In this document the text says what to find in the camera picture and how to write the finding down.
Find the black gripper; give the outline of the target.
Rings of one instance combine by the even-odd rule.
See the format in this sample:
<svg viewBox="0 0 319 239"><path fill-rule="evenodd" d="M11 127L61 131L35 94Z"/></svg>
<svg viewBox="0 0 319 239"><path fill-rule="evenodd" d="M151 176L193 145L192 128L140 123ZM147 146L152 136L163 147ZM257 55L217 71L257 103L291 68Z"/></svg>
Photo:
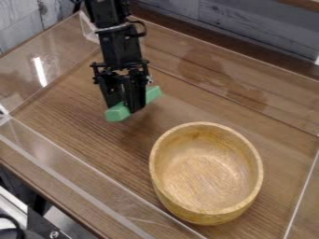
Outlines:
<svg viewBox="0 0 319 239"><path fill-rule="evenodd" d="M129 70L129 75L123 81L123 87L124 100L131 113L136 113L145 106L148 68L140 53L140 38L145 34L145 31L137 32L133 23L103 28L96 31L103 52L103 63L93 66L93 81L99 83L99 67L104 67L111 71ZM111 108L121 101L120 80L116 77L101 77L100 90L107 107Z"/></svg>

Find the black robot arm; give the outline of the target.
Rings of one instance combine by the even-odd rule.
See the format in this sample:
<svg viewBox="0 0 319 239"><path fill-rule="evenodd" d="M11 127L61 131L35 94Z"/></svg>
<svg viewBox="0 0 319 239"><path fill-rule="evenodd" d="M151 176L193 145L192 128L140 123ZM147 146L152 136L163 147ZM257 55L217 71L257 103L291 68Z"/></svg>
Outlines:
<svg viewBox="0 0 319 239"><path fill-rule="evenodd" d="M140 38L147 36L141 21L132 21L129 0L69 0L76 9L84 4L96 27L103 61L92 63L93 83L100 86L108 107L123 103L131 113L145 106L149 61L141 56Z"/></svg>

